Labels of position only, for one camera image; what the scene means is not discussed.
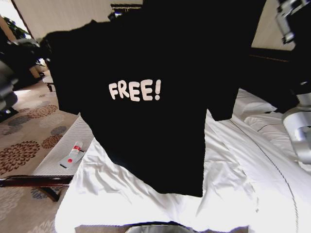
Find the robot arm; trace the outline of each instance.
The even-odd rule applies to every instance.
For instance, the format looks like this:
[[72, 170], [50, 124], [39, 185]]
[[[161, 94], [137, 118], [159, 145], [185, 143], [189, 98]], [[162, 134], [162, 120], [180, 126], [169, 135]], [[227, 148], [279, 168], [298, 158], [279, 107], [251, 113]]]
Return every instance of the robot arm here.
[[283, 34], [283, 43], [294, 41], [289, 78], [299, 104], [283, 115], [283, 124], [290, 136], [298, 159], [311, 164], [311, 79], [309, 56], [311, 52], [308, 22], [311, 18], [311, 0], [279, 0], [276, 21]]

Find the bench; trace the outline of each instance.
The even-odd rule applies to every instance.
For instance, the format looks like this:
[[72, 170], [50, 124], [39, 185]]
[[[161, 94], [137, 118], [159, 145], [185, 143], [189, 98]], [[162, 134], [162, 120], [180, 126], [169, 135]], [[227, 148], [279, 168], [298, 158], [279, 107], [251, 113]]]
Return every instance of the bench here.
[[32, 175], [0, 178], [0, 187], [35, 187], [45, 193], [52, 201], [58, 201], [60, 194], [56, 194], [51, 187], [68, 186], [81, 160], [67, 169], [60, 166], [59, 161], [70, 153], [76, 141], [82, 141], [82, 150], [87, 151], [93, 138], [92, 130], [79, 116]]

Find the black fabric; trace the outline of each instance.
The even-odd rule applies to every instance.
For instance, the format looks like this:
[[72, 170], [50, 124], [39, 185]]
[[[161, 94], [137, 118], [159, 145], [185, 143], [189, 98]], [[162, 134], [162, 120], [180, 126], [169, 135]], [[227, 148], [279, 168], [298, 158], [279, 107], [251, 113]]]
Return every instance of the black fabric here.
[[[81, 112], [110, 159], [156, 191], [201, 197], [206, 110], [231, 118], [264, 3], [255, 2], [208, 3], [205, 14], [149, 0], [112, 22], [48, 34], [41, 46], [60, 109]], [[139, 84], [139, 101], [121, 97], [121, 80], [127, 93]]]

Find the floral carpet pattern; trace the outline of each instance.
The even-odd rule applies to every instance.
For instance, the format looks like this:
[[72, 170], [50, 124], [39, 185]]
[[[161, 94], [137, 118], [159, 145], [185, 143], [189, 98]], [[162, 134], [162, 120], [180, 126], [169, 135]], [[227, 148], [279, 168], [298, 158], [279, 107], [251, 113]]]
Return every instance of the floral carpet pattern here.
[[[39, 81], [15, 92], [18, 113], [0, 123], [0, 178], [31, 175], [77, 116], [58, 110], [55, 92]], [[66, 188], [54, 188], [65, 194]], [[54, 233], [59, 202], [31, 187], [0, 188], [0, 232]]]
[[25, 165], [35, 157], [39, 147], [35, 141], [25, 141], [0, 151], [0, 175]]

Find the bed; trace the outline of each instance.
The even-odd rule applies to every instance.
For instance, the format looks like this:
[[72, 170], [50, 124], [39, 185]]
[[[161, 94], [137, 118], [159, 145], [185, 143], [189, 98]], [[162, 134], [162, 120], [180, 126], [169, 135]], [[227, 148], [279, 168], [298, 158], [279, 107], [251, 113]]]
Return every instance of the bed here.
[[263, 100], [240, 90], [230, 120], [216, 122], [207, 111], [202, 198], [157, 193], [112, 163], [94, 138], [58, 209], [56, 231], [172, 221], [195, 231], [310, 232], [311, 175], [294, 153], [263, 135], [256, 120], [250, 123], [251, 116], [275, 110], [256, 101]]

